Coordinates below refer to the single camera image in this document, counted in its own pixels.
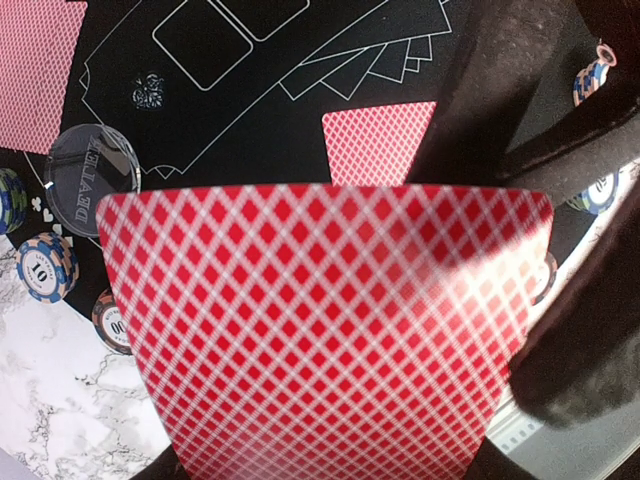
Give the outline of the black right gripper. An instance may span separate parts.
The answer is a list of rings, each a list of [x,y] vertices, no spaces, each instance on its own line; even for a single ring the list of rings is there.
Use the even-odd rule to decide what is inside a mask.
[[[551,61],[567,1],[475,1],[408,174],[411,183],[536,190],[559,205],[639,155],[639,5],[580,1],[612,48],[608,81],[544,133],[509,148]],[[639,396],[639,192],[532,329],[511,362],[528,415],[556,428]]]

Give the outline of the red playing card deck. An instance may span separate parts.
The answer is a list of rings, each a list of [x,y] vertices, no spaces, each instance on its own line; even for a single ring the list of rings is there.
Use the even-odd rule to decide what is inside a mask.
[[[553,208],[328,184],[105,197],[133,355],[193,479],[460,479],[528,329]]]

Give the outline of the blue orange chip stack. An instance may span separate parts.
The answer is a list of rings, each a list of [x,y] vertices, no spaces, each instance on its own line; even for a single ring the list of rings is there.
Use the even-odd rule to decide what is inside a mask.
[[[606,82],[609,70],[618,63],[614,50],[606,43],[600,43],[596,53],[597,59],[580,70],[574,79],[572,94],[575,107]]]

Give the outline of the red card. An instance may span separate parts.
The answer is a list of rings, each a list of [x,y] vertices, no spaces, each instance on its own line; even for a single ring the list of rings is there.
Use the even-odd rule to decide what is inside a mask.
[[[59,135],[84,1],[1,3],[1,146],[45,154]]]
[[[416,102],[324,114],[332,184],[402,185],[436,106],[435,102]]]

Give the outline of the red poker chip stack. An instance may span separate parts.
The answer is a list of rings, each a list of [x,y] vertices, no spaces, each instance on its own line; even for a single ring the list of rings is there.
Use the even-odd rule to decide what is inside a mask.
[[[92,308],[91,319],[98,337],[108,348],[122,355],[132,354],[126,322],[110,289],[104,290],[97,298]]]

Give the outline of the black white poker chip stack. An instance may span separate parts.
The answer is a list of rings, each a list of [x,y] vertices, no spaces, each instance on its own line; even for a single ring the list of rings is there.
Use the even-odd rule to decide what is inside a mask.
[[[43,232],[24,241],[16,253],[16,269],[28,293],[47,304],[62,301],[80,276],[73,247],[54,232]]]

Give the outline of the green poker chip stack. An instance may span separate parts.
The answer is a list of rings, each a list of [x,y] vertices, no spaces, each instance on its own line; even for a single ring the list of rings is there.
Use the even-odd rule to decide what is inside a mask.
[[[27,216],[27,193],[17,173],[1,169],[1,233],[9,234],[20,228]]]

